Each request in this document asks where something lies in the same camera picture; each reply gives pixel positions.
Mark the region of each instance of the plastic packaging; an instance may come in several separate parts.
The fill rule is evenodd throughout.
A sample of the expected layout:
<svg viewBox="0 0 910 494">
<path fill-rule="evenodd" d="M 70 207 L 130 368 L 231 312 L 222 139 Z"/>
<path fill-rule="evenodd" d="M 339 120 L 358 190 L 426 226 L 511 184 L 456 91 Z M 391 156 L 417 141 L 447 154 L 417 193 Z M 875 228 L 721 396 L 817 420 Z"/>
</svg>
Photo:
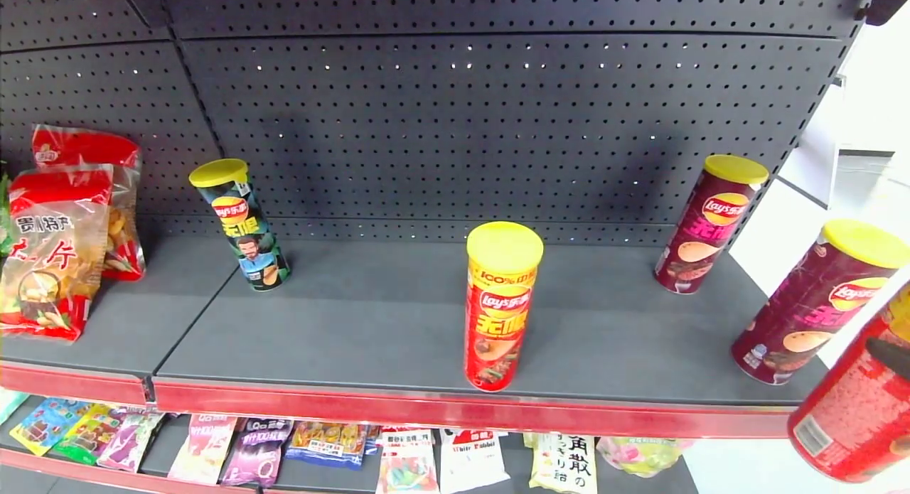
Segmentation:
<svg viewBox="0 0 910 494">
<path fill-rule="evenodd" d="M 164 416 L 161 412 L 131 412 L 124 415 L 120 428 L 101 452 L 97 465 L 133 473 L 139 471 L 146 448 Z"/>
<path fill-rule="evenodd" d="M 755 161 L 728 154 L 708 156 L 676 231 L 657 261 L 657 282 L 673 293 L 698 291 L 767 179 L 768 170 Z"/>
<path fill-rule="evenodd" d="M 13 180 L 13 252 L 0 278 L 0 328 L 75 341 L 101 282 L 111 166 L 26 171 Z"/>
<path fill-rule="evenodd" d="M 290 419 L 247 419 L 237 436 L 221 484 L 256 483 L 263 488 L 275 485 L 282 464 L 282 445 L 293 425 Z"/>
<path fill-rule="evenodd" d="M 839 481 L 868 481 L 910 458 L 910 349 L 861 334 L 791 413 L 787 434 Z"/>
<path fill-rule="evenodd" d="M 442 429 L 441 494 L 509 480 L 500 438 L 491 430 Z"/>
<path fill-rule="evenodd" d="M 168 478 L 215 485 L 230 449 L 237 417 L 194 414 L 189 435 L 173 459 Z"/>
<path fill-rule="evenodd" d="M 855 220 L 825 224 L 821 235 L 732 344 L 732 357 L 755 380 L 786 384 L 856 315 L 910 247 Z"/>
<path fill-rule="evenodd" d="M 597 494 L 594 438 L 537 434 L 528 486 L 562 494 Z"/>
<path fill-rule="evenodd" d="M 20 404 L 28 398 L 27 393 L 19 391 L 5 390 L 0 387 L 0 425 L 3 425 L 10 415 L 19 409 Z"/>
<path fill-rule="evenodd" d="M 79 422 L 66 432 L 60 442 L 56 443 L 54 451 L 71 461 L 93 466 L 116 435 L 121 419 L 113 407 L 94 404 Z"/>
<path fill-rule="evenodd" d="M 479 390 L 504 390 L 515 375 L 540 258 L 540 236 L 514 222 L 468 235 L 464 372 Z"/>
<path fill-rule="evenodd" d="M 43 456 L 60 442 L 93 404 L 46 398 L 37 409 L 10 430 L 9 435 L 37 456 Z"/>
<path fill-rule="evenodd" d="M 240 271 L 259 292 L 281 286 L 290 267 L 256 199 L 246 161 L 209 161 L 189 174 L 189 183 L 212 206 L 227 241 L 240 262 Z"/>
<path fill-rule="evenodd" d="M 439 494 L 432 430 L 383 432 L 383 440 L 376 494 Z"/>
<path fill-rule="evenodd" d="M 614 438 L 603 436 L 597 451 L 612 467 L 641 478 L 650 478 L 673 467 L 683 451 L 692 446 L 688 439 Z"/>
<path fill-rule="evenodd" d="M 103 276 L 121 281 L 139 281 L 145 276 L 146 259 L 136 232 L 136 198 L 142 169 L 139 145 L 100 131 L 36 124 L 32 154 L 39 169 L 110 164 L 114 188 Z"/>
<path fill-rule="evenodd" d="M 287 458 L 357 471 L 363 464 L 366 440 L 365 425 L 301 421 L 287 447 Z"/>
</svg>

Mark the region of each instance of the red shelf edge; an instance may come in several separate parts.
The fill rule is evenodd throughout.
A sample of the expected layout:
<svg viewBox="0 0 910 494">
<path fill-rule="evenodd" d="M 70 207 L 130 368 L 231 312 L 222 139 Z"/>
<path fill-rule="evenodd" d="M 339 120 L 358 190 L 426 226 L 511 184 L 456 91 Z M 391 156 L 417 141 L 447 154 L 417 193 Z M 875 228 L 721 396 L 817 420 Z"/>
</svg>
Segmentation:
<svg viewBox="0 0 910 494">
<path fill-rule="evenodd" d="M 634 404 L 413 391 L 312 387 L 153 377 L 157 409 L 166 412 L 293 417 L 465 429 L 559 432 L 669 439 L 783 439 L 794 407 Z"/>
<path fill-rule="evenodd" d="M 77 398 L 145 407 L 142 380 L 118 373 L 87 373 L 64 367 L 45 367 L 0 361 L 0 386 L 44 397 Z"/>
<path fill-rule="evenodd" d="M 71 480 L 80 480 L 111 487 L 133 488 L 146 492 L 163 494 L 251 494 L 254 491 L 242 487 L 222 487 L 221 485 L 196 485 L 166 477 L 136 474 L 116 469 L 97 468 L 76 462 L 59 461 L 56 458 L 35 456 L 30 453 L 0 449 L 0 464 L 13 468 L 37 471 Z"/>
</svg>

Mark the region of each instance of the red snack bag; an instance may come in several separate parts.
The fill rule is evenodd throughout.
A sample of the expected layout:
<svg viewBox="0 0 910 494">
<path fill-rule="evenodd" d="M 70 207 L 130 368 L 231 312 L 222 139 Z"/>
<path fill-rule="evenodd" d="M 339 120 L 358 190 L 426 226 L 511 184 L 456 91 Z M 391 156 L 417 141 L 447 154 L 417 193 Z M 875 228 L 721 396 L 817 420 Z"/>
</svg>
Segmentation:
<svg viewBox="0 0 910 494">
<path fill-rule="evenodd" d="M 101 282 L 111 166 L 26 171 L 10 185 L 13 250 L 0 276 L 0 330 L 75 341 Z"/>
<path fill-rule="evenodd" d="M 146 259 L 136 232 L 136 196 L 142 167 L 139 145 L 100 131 L 36 124 L 32 153 L 39 169 L 97 163 L 114 166 L 103 276 L 120 281 L 139 281 L 145 276 Z"/>
</svg>

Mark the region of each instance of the colorful candy package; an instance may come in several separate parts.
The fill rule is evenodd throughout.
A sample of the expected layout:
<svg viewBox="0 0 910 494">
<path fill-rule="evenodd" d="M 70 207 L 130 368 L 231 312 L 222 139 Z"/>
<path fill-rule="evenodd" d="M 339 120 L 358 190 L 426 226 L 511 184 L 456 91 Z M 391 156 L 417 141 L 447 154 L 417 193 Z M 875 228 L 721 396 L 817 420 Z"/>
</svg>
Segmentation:
<svg viewBox="0 0 910 494">
<path fill-rule="evenodd" d="M 230 449 L 237 417 L 194 414 L 189 435 L 173 459 L 168 478 L 215 485 Z"/>
<path fill-rule="evenodd" d="M 673 467 L 686 448 L 687 439 L 611 438 L 604 436 L 597 451 L 612 467 L 641 478 L 650 478 Z"/>
<path fill-rule="evenodd" d="M 358 471 L 366 440 L 365 425 L 301 421 L 287 447 L 287 458 Z"/>
<path fill-rule="evenodd" d="M 376 494 L 439 494 L 432 430 L 383 432 L 383 441 Z"/>
<path fill-rule="evenodd" d="M 46 398 L 9 435 L 33 454 L 43 456 L 92 406 L 75 400 Z"/>
<path fill-rule="evenodd" d="M 13 251 L 0 277 L 0 329 L 75 341 L 101 283 L 111 166 L 19 174 Z"/>
<path fill-rule="evenodd" d="M 93 466 L 117 433 L 120 419 L 113 407 L 97 403 L 56 443 L 54 451 L 71 461 Z"/>
<path fill-rule="evenodd" d="M 464 492 L 509 480 L 498 433 L 442 429 L 439 483 L 442 494 Z"/>
<path fill-rule="evenodd" d="M 136 196 L 142 159 L 139 145 L 124 137 L 81 128 L 36 124 L 32 154 L 39 169 L 50 166 L 113 167 L 113 195 L 107 225 L 104 277 L 139 281 L 146 259 L 136 232 Z"/>
<path fill-rule="evenodd" d="M 221 484 L 256 483 L 263 488 L 275 485 L 282 464 L 282 445 L 293 427 L 290 419 L 247 419 Z"/>
<path fill-rule="evenodd" d="M 124 414 L 120 428 L 107 448 L 101 451 L 97 465 L 121 471 L 139 471 L 142 456 L 146 454 L 146 448 L 164 416 L 160 412 L 131 411 Z"/>
<path fill-rule="evenodd" d="M 27 393 L 5 390 L 0 387 L 0 425 L 6 422 L 10 415 L 16 412 L 16 409 L 19 409 L 20 404 L 26 401 L 27 397 Z"/>
</svg>

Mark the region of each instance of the upper shelf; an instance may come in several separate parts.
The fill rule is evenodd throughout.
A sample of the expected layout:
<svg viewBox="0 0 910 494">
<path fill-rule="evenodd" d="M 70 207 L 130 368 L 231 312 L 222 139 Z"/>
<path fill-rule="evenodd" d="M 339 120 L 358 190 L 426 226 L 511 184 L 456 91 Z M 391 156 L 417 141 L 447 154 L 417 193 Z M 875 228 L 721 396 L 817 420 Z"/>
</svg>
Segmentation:
<svg viewBox="0 0 910 494">
<path fill-rule="evenodd" d="M 145 404 L 142 378 L 161 364 L 236 268 L 224 244 L 168 238 L 146 245 L 139 283 L 103 281 L 77 342 L 4 336 L 10 390 Z"/>
<path fill-rule="evenodd" d="M 822 377 L 742 374 L 729 346 L 766 297 L 731 258 L 700 293 L 658 286 L 660 249 L 548 247 L 519 371 L 475 390 L 464 361 L 463 245 L 285 242 L 286 286 L 241 274 L 153 378 L 162 410 L 592 435 L 783 436 Z"/>
</svg>

